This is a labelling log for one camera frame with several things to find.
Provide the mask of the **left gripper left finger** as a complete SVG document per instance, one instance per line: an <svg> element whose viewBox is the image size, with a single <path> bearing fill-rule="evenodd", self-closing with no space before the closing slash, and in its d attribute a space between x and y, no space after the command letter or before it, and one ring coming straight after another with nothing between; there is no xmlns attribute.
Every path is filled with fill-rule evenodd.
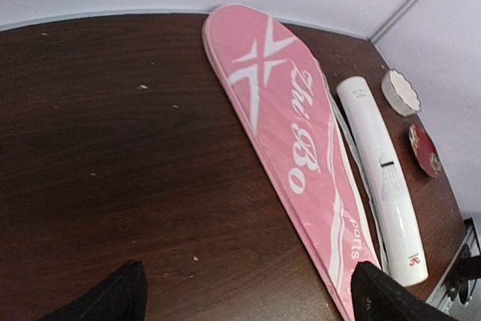
<svg viewBox="0 0 481 321"><path fill-rule="evenodd" d="M128 261L81 297L42 320L144 320L147 277L141 261Z"/></svg>

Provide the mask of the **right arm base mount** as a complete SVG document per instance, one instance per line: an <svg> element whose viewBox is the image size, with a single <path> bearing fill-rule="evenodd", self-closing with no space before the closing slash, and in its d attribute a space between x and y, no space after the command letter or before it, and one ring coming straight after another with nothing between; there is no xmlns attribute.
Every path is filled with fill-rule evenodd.
<svg viewBox="0 0 481 321"><path fill-rule="evenodd" d="M452 301L459 297L462 304L467 304L470 296L470 280L480 279L480 256L472 256L468 245L464 245L448 272L445 284Z"/></svg>

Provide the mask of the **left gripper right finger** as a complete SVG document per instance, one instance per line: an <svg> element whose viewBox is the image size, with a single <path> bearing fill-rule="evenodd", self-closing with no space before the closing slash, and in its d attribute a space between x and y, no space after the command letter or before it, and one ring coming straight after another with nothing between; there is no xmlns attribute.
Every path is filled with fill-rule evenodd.
<svg viewBox="0 0 481 321"><path fill-rule="evenodd" d="M359 321L455 321L368 261L355 267L350 289L354 317Z"/></svg>

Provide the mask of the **pink racket cover bag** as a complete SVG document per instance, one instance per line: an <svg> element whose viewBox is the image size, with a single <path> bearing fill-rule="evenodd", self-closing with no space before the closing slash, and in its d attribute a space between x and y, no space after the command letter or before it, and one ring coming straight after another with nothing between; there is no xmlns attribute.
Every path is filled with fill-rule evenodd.
<svg viewBox="0 0 481 321"><path fill-rule="evenodd" d="M283 24L245 5L217 7L202 40L331 298L354 319L352 273L378 258L319 63Z"/></svg>

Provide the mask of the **white shuttlecock tube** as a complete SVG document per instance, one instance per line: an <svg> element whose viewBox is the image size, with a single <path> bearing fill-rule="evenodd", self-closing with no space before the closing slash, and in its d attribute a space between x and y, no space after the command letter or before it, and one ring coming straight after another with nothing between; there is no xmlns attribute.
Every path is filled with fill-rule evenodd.
<svg viewBox="0 0 481 321"><path fill-rule="evenodd" d="M404 287L428 279L417 218L397 153L367 81L355 76L337 86L380 231L383 270Z"/></svg>

